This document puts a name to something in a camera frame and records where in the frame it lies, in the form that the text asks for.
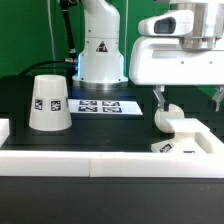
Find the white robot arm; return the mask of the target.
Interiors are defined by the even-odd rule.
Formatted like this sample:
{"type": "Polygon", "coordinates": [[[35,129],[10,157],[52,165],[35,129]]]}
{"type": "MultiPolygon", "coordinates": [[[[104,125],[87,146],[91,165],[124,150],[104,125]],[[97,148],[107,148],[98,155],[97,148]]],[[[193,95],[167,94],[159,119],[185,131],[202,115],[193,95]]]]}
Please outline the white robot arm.
{"type": "Polygon", "coordinates": [[[132,81],[150,85],[158,107],[167,110],[162,92],[168,85],[216,86],[211,108],[224,100],[224,0],[159,0],[169,10],[139,22],[129,75],[119,52],[119,13],[105,0],[81,0],[85,45],[73,83],[111,89],[132,81]]]}

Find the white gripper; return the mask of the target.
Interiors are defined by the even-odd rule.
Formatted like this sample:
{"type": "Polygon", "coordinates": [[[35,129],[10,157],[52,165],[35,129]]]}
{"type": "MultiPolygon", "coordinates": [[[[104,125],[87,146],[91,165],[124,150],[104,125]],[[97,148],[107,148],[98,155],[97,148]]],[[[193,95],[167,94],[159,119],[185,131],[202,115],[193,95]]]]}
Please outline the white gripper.
{"type": "MultiPolygon", "coordinates": [[[[212,50],[193,51],[183,50],[178,38],[141,37],[132,49],[129,78],[136,85],[154,85],[158,109],[167,111],[164,86],[224,85],[224,40],[212,50]]],[[[210,109],[218,111],[223,99],[224,86],[218,86],[210,109]]]]}

